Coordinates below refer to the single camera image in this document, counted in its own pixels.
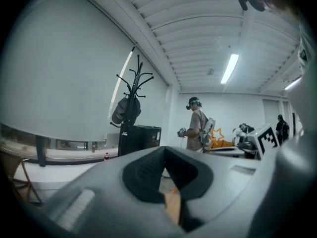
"chair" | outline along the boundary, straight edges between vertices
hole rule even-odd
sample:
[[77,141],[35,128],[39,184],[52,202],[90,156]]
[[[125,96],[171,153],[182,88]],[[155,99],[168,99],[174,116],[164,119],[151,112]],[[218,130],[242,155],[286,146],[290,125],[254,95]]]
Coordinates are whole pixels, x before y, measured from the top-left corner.
[[[37,192],[35,191],[29,176],[26,172],[24,160],[21,156],[11,155],[6,152],[0,151],[0,160],[2,162],[3,171],[7,175],[11,188],[15,195],[22,199],[23,201],[29,202],[30,201],[30,193],[31,191],[36,196],[39,203],[42,204],[40,197],[38,196]],[[26,181],[18,180],[14,178],[16,170],[18,169],[19,165],[21,164],[22,169],[24,171]]]

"ceiling light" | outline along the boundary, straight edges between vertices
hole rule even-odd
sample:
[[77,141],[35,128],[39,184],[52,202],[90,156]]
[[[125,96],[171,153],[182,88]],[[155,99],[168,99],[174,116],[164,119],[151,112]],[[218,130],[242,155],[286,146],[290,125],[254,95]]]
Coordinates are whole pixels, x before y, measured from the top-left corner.
[[294,85],[296,85],[300,80],[302,79],[302,77],[296,79],[294,82],[292,82],[291,84],[289,84],[288,86],[285,87],[285,90],[288,90],[290,88],[292,88]]
[[238,62],[238,59],[239,59],[239,55],[237,54],[232,54],[231,57],[230,57],[230,60],[229,60],[229,63],[228,63],[228,66],[227,66],[227,69],[222,77],[222,80],[221,80],[221,84],[225,84],[227,83],[229,77],[231,76],[234,68],[236,67],[236,64]]

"ceiling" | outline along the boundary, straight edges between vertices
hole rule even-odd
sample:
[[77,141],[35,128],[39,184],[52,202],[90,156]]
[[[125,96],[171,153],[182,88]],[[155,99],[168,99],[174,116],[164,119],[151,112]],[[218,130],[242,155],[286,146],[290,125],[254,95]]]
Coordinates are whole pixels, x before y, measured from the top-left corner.
[[[109,6],[94,1],[131,32],[134,26],[122,26],[125,21],[117,19]],[[172,72],[162,73],[165,80],[175,78],[181,92],[283,96],[284,88],[301,75],[299,27],[291,17],[250,6],[244,12],[237,0],[114,1],[133,18],[164,69]],[[152,52],[143,44],[141,48]],[[231,54],[240,57],[229,81],[221,85]]]

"coat rack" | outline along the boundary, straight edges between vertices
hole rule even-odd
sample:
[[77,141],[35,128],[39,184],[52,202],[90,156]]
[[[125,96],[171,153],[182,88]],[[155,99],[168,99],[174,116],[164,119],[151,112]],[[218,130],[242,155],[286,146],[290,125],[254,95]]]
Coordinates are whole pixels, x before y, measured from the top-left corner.
[[113,125],[117,128],[120,128],[118,156],[122,156],[122,155],[126,154],[127,136],[129,134],[129,128],[132,126],[130,121],[131,121],[134,100],[135,100],[136,96],[138,96],[140,98],[145,98],[145,95],[144,96],[138,95],[137,91],[141,89],[140,86],[142,86],[143,84],[145,84],[146,82],[148,82],[154,78],[152,76],[149,79],[142,82],[141,84],[139,84],[139,80],[140,80],[140,77],[142,75],[146,75],[146,74],[153,75],[153,73],[142,73],[141,74],[142,66],[143,66],[143,63],[140,64],[140,56],[138,55],[138,70],[137,70],[137,72],[135,70],[129,69],[129,71],[133,71],[135,73],[132,87],[122,77],[120,77],[118,74],[116,75],[118,78],[121,78],[121,80],[127,84],[127,87],[129,89],[129,93],[124,93],[125,95],[128,96],[128,104],[127,104],[127,108],[126,108],[125,113],[124,113],[123,122],[122,122],[121,126],[117,126],[113,122],[110,122],[111,125]]

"black coat rack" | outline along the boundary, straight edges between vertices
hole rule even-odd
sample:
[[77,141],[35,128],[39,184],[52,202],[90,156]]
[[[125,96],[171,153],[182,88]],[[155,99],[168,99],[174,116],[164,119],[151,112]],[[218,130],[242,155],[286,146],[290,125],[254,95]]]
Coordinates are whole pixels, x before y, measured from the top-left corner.
[[127,104],[127,108],[126,108],[125,113],[124,113],[123,122],[122,122],[121,126],[117,126],[113,122],[110,122],[111,125],[113,125],[113,126],[115,126],[117,128],[121,128],[120,129],[120,137],[119,137],[118,156],[122,156],[122,155],[126,154],[127,136],[129,134],[129,128],[133,125],[133,124],[131,124],[130,121],[131,121],[133,103],[135,101],[135,98],[136,98],[136,96],[138,96],[140,98],[145,98],[145,95],[144,96],[139,96],[137,91],[141,89],[140,86],[142,86],[143,84],[145,84],[146,82],[148,82],[148,81],[150,81],[151,79],[154,78],[152,76],[149,79],[147,79],[144,82],[142,82],[141,84],[139,84],[139,80],[140,80],[140,77],[142,75],[145,75],[145,74],[153,75],[153,73],[142,73],[141,74],[142,66],[143,66],[143,63],[140,64],[140,56],[138,55],[138,70],[137,70],[137,72],[135,70],[129,69],[129,71],[133,71],[135,73],[135,77],[134,77],[132,88],[131,88],[131,86],[129,85],[129,83],[127,81],[125,81],[118,74],[116,75],[118,78],[121,78],[121,80],[127,84],[127,87],[129,89],[129,93],[128,94],[124,93],[125,95],[128,96],[128,104]]

